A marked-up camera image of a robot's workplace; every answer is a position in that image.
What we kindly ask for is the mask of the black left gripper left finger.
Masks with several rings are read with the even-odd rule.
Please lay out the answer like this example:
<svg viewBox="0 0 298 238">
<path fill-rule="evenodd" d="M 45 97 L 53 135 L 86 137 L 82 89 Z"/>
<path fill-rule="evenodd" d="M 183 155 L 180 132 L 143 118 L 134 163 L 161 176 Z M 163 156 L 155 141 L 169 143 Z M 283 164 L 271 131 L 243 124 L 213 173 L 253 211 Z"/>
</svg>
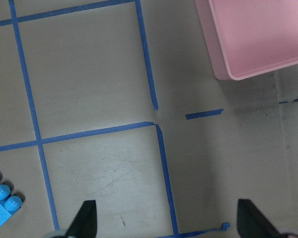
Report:
<svg viewBox="0 0 298 238">
<path fill-rule="evenodd" d="M 97 210 L 95 200 L 83 202 L 73 222 L 67 229 L 65 238 L 95 238 L 97 234 Z"/>
</svg>

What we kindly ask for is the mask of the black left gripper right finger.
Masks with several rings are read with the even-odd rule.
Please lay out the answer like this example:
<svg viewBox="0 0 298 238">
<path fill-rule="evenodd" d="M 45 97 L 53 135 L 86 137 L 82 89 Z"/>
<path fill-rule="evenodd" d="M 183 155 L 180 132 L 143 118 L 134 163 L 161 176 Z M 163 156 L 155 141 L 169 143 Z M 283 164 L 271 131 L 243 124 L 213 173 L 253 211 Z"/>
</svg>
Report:
<svg viewBox="0 0 298 238">
<path fill-rule="evenodd" d="M 279 238 L 279 231 L 250 199 L 239 199 L 237 231 L 241 238 Z"/>
</svg>

